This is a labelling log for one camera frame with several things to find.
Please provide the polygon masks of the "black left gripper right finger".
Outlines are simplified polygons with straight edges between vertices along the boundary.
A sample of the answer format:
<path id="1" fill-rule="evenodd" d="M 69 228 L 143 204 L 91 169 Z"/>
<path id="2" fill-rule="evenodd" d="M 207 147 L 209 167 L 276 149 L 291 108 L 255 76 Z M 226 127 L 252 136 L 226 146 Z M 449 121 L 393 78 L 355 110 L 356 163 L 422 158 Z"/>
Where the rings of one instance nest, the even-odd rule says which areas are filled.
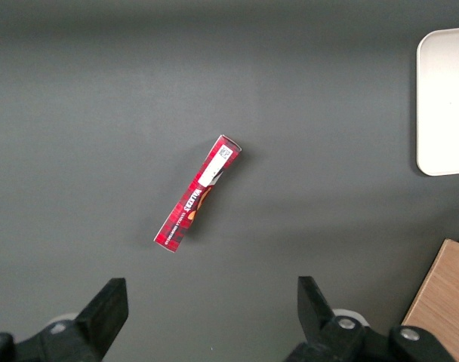
<path id="1" fill-rule="evenodd" d="M 297 280 L 297 314 L 306 341 L 287 361 L 453 361 L 444 345 L 420 327 L 396 326 L 375 332 L 360 314 L 338 314 L 315 279 Z"/>

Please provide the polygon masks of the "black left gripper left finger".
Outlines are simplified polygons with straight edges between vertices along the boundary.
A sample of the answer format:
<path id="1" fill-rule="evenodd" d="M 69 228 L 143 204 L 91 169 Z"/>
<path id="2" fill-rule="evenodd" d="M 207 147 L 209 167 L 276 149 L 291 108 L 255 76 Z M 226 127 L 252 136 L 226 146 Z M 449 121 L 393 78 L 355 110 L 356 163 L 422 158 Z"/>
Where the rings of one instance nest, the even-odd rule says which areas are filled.
<path id="1" fill-rule="evenodd" d="M 0 361 L 102 361 L 128 319 L 124 278 L 112 278 L 75 318 L 48 324 L 15 342 L 0 332 Z"/>

